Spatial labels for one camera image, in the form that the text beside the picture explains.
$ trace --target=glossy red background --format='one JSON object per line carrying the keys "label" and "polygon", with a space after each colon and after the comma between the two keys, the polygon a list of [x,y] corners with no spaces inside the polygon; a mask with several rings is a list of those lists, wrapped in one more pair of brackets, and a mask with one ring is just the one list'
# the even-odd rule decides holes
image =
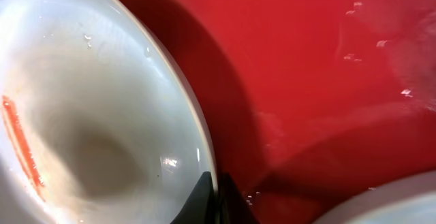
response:
{"label": "glossy red background", "polygon": [[435,0],[121,1],[180,65],[261,223],[435,168]]}

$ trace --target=orange stripe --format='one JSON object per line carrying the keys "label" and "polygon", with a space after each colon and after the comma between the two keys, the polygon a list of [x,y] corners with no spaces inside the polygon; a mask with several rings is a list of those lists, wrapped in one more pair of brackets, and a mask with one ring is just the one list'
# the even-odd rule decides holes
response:
{"label": "orange stripe", "polygon": [[[42,197],[40,195],[40,187],[44,187],[44,183],[40,178],[40,173],[36,169],[32,152],[29,148],[29,145],[27,144],[25,134],[22,130],[20,120],[16,112],[15,103],[5,95],[3,95],[2,98],[3,98],[3,108],[6,111],[7,118],[9,119],[12,128],[12,131],[9,131],[10,130],[9,127],[6,126],[7,134],[9,135],[11,141],[14,141],[13,138],[11,137],[11,132],[15,135],[18,148],[15,147],[15,143],[12,144],[14,145],[14,149],[16,150],[17,157],[20,160],[21,167],[23,168],[29,180],[33,182],[33,185],[36,187],[35,190],[37,191],[38,195]],[[21,155],[24,158],[24,162],[22,161],[19,153],[17,152],[17,149],[21,152]]]}

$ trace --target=red table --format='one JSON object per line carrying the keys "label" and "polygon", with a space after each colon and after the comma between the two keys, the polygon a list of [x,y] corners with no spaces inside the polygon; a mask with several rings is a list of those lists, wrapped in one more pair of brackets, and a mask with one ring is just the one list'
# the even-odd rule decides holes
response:
{"label": "red table", "polygon": [[436,0],[121,1],[180,65],[261,223],[435,168]]}

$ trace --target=bowl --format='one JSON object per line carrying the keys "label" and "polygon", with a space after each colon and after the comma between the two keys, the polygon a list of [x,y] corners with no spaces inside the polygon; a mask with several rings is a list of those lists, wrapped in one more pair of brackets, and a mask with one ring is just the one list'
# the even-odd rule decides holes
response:
{"label": "bowl", "polygon": [[0,0],[0,57],[2,223],[170,223],[217,189],[193,91],[119,1]]}

